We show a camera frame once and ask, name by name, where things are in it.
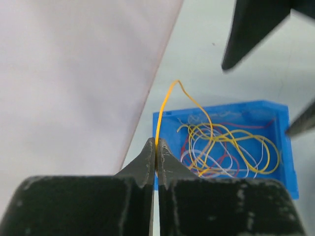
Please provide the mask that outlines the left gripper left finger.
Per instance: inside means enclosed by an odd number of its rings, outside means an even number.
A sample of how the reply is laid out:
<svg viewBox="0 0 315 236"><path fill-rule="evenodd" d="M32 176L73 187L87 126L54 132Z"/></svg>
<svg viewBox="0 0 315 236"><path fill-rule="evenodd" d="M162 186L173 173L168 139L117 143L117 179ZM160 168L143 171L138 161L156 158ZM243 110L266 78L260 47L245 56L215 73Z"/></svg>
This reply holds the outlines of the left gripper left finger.
<svg viewBox="0 0 315 236"><path fill-rule="evenodd" d="M3 236L150 236L155 140L113 176L32 176L14 192Z"/></svg>

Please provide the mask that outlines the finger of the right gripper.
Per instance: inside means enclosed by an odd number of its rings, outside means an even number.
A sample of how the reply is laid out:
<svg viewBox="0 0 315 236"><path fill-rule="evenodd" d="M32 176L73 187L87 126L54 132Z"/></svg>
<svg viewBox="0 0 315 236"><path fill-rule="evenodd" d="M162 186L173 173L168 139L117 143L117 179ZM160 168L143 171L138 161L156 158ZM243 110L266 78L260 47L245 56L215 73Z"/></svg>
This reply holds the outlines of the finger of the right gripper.
<svg viewBox="0 0 315 236"><path fill-rule="evenodd" d="M234 68L290 14L290 10L289 0L237 0L222 70Z"/></svg>
<svg viewBox="0 0 315 236"><path fill-rule="evenodd" d="M315 100L299 115L290 125L285 134L289 137L295 137L315 128Z"/></svg>

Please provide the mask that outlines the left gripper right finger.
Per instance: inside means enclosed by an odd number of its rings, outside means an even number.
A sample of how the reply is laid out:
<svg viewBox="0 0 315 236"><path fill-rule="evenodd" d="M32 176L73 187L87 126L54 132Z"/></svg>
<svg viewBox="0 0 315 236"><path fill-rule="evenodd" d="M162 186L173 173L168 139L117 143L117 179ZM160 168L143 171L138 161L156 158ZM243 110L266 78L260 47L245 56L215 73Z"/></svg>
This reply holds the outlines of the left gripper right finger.
<svg viewBox="0 0 315 236"><path fill-rule="evenodd" d="M197 177L164 139L156 163L162 236L306 234L290 194L275 179Z"/></svg>

